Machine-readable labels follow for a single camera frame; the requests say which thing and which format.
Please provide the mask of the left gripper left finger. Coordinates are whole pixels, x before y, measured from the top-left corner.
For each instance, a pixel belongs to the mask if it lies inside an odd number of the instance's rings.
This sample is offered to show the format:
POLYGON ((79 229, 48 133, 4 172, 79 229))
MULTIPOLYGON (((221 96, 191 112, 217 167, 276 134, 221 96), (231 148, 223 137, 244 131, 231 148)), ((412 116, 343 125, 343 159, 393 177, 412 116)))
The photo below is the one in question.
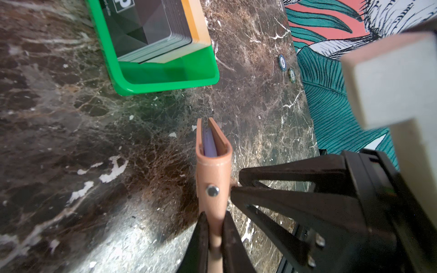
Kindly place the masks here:
POLYGON ((209 250, 209 225, 205 212, 202 212, 193 231, 184 258, 177 273, 207 273, 209 250))

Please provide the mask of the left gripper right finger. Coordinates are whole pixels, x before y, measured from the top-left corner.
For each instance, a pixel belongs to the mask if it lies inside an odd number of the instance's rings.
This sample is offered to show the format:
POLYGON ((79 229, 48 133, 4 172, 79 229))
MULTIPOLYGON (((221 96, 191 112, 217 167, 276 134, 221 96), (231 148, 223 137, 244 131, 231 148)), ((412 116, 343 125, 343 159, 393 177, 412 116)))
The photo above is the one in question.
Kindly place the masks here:
POLYGON ((221 251, 224 273, 255 273, 255 269, 242 244, 231 213, 226 211, 222 231, 221 251))

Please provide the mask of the tan leather card holder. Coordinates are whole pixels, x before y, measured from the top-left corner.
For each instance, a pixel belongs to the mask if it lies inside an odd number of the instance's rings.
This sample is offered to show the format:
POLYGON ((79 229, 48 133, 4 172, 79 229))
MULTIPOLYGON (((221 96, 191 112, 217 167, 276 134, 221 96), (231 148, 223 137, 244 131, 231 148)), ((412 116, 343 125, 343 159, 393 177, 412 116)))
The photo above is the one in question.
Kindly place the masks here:
POLYGON ((209 227, 208 272, 224 271, 221 253, 223 223, 231 190, 233 148, 213 118, 196 128, 196 195, 199 212, 205 213, 209 227))

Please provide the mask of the green plastic tray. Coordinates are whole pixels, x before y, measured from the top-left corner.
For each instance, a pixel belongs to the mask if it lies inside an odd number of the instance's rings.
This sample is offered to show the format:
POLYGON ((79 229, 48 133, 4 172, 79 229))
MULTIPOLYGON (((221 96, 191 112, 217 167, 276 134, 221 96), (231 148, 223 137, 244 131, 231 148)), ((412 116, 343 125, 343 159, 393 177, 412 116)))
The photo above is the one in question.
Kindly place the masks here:
POLYGON ((168 63, 118 61, 99 1, 85 1, 116 93, 133 96, 215 85, 220 73, 212 46, 168 63))

